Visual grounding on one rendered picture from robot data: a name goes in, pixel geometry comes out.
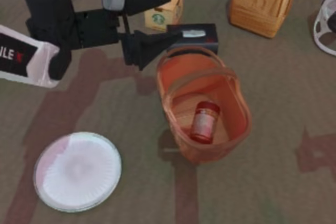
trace bottle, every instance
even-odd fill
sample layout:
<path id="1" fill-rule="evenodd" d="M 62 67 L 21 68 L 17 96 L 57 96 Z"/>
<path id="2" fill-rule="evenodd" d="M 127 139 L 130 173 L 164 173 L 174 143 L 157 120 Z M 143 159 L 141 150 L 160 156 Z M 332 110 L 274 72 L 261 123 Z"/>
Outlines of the bottle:
<path id="1" fill-rule="evenodd" d="M 220 107 L 210 101 L 200 102 L 191 128 L 190 138 L 201 144 L 212 144 Z"/>

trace table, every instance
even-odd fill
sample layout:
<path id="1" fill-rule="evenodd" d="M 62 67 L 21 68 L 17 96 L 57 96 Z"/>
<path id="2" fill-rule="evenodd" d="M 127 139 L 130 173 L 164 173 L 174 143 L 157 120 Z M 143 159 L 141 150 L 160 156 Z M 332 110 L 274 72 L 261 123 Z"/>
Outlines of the table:
<path id="1" fill-rule="evenodd" d="M 76 11 L 100 0 L 73 0 Z M 250 136 L 219 162 L 192 166 L 174 148 L 155 84 L 121 45 L 77 50 L 52 90 L 0 80 L 0 223 L 328 224 L 336 219 L 336 59 L 313 43 L 321 0 L 294 0 L 275 39 L 231 26 L 227 0 L 185 0 L 184 23 L 215 22 L 253 116 Z M 24 0 L 0 0 L 0 23 L 27 34 Z M 130 18 L 146 33 L 143 14 Z M 97 208 L 65 214 L 36 196 L 36 158 L 58 137 L 91 131 L 119 149 L 123 173 Z"/>

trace black sign with white text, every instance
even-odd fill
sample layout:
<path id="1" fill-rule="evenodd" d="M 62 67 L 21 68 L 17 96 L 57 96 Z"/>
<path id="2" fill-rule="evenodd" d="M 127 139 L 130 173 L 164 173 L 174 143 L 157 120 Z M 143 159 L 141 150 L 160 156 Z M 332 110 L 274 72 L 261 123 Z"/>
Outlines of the black sign with white text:
<path id="1" fill-rule="evenodd" d="M 0 33 L 0 71 L 28 77 L 27 65 L 37 47 Z"/>

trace frisbee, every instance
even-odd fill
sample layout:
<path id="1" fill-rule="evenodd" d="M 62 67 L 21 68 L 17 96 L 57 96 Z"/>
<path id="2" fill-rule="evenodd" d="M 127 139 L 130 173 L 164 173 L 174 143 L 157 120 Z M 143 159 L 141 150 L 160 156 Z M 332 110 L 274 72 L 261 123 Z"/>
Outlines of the frisbee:
<path id="1" fill-rule="evenodd" d="M 101 135 L 78 132 L 56 140 L 44 150 L 35 165 L 34 186 L 49 207 L 79 212 L 105 201 L 120 176 L 117 148 Z"/>

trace wooden block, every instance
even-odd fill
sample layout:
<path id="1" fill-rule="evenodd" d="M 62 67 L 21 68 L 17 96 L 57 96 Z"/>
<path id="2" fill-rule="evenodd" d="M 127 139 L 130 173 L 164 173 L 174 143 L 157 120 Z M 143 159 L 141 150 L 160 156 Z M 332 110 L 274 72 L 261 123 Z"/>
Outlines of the wooden block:
<path id="1" fill-rule="evenodd" d="M 292 0 L 231 0 L 230 22 L 268 38 L 274 38 Z"/>
<path id="2" fill-rule="evenodd" d="M 183 12 L 183 0 L 171 0 L 157 8 L 145 12 L 146 27 L 166 31 L 167 25 L 176 25 L 180 22 Z"/>

